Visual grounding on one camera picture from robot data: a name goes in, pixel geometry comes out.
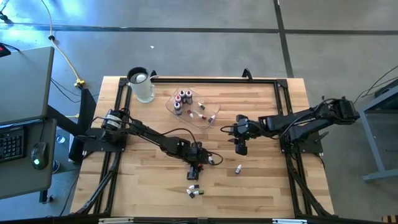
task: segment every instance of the white mug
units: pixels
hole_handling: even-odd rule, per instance
[[[141,103],[150,103],[154,100],[155,86],[150,82],[148,70],[142,67],[135,67],[127,74],[127,80],[127,85],[132,88],[138,101]]]

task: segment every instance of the wooden table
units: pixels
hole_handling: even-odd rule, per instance
[[[105,116],[113,108],[119,78],[104,77],[95,116]],[[293,111],[307,109],[309,105],[303,79],[287,80]],[[166,101],[181,86],[188,86],[220,102],[221,109],[214,126],[201,130],[181,122],[166,109]],[[252,139],[247,142],[248,155],[240,156],[235,153],[234,145],[227,141],[231,136],[220,131],[220,127],[232,125],[237,114],[254,120],[258,116],[277,114],[272,85],[159,83],[155,85],[155,91],[156,98],[149,104],[138,102],[132,95],[132,117],[160,133],[187,128],[194,133],[197,141],[203,143],[204,148],[222,154],[224,162],[219,166],[205,166],[197,182],[205,194],[191,199],[186,189],[196,182],[186,179],[188,165],[166,156],[157,146],[137,136],[129,136],[119,167],[111,213],[113,217],[294,217],[285,157],[280,153],[279,141]],[[94,122],[93,127],[99,127],[101,122]],[[170,134],[173,135],[191,141],[190,135],[184,131]],[[95,152],[83,161],[71,212],[77,211],[98,185],[103,157],[103,152]],[[236,175],[234,172],[239,164],[243,168]],[[333,213],[321,161],[312,154],[303,154],[303,164],[308,188],[324,208]],[[104,208],[107,195],[106,189],[101,208]],[[300,208],[304,211],[299,190],[298,196]]]

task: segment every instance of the keyboard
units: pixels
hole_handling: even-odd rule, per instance
[[[25,156],[24,127],[0,129],[0,162]]]

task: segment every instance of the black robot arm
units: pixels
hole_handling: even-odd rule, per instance
[[[121,119],[124,116],[128,117],[128,122]],[[131,134],[134,136],[139,136],[140,138],[159,146],[160,150],[166,153],[166,155],[181,159],[190,164],[190,171],[187,173],[188,180],[198,180],[199,172],[202,170],[203,164],[216,166],[223,161],[223,157],[221,155],[215,152],[207,151],[202,147],[201,142],[196,142],[191,131],[185,128],[177,128],[167,133],[160,134],[150,127],[145,126],[141,121],[133,119],[129,114],[127,114],[127,111],[123,110],[109,110],[107,117],[103,119],[104,121],[101,125],[101,128],[103,129],[103,134],[101,136],[102,141],[115,144],[123,135]],[[128,128],[121,128],[121,124],[123,123],[128,124]],[[176,130],[188,131],[192,135],[193,142],[179,137],[165,136],[165,134]],[[219,163],[215,164],[213,159],[209,160],[209,157],[213,154],[216,154],[220,157],[221,161]]]
[[[314,108],[297,113],[258,117],[252,121],[244,115],[237,115],[232,126],[221,128],[222,131],[234,136],[229,141],[235,143],[235,152],[246,155],[246,140],[265,136],[272,139],[286,138],[288,142],[304,140],[316,131],[332,124],[353,124],[359,118],[352,101],[342,99],[323,100]]]
[[[201,142],[195,141],[195,145],[195,142],[191,143],[186,139],[164,136],[136,119],[133,120],[126,132],[159,146],[166,155],[182,159],[192,166],[209,163],[208,158],[211,154],[202,147]]]

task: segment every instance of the concrete floor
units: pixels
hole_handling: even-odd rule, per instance
[[[98,27],[201,27],[277,29],[272,0],[47,0],[58,25]],[[286,29],[397,30],[395,0],[280,0]],[[20,49],[50,45],[48,31],[32,24],[48,24],[40,1],[11,0],[4,13],[18,28],[0,24],[0,41]],[[238,77],[248,67],[255,77],[286,77],[279,34],[193,32],[92,32],[56,31],[59,47],[99,92],[104,75],[125,75],[135,66],[159,75]],[[297,35],[286,36],[294,77],[305,79],[311,104],[322,95],[354,100],[382,74],[397,65],[398,35]],[[396,77],[392,72],[386,77]],[[72,87],[75,77],[57,52],[53,78]],[[371,99],[360,100],[358,108]],[[51,87],[50,105],[63,114],[76,114],[79,105]],[[322,141],[326,176],[337,215],[380,220],[398,211],[398,177],[365,183],[361,176],[376,171],[360,121],[332,126]],[[65,160],[66,146],[57,145],[56,158]],[[398,153],[390,153],[396,165]],[[74,167],[67,165],[64,170]],[[37,203],[39,193],[0,200],[0,220],[57,216],[66,201],[76,171],[53,177],[51,204]],[[15,212],[13,206],[24,207]]]

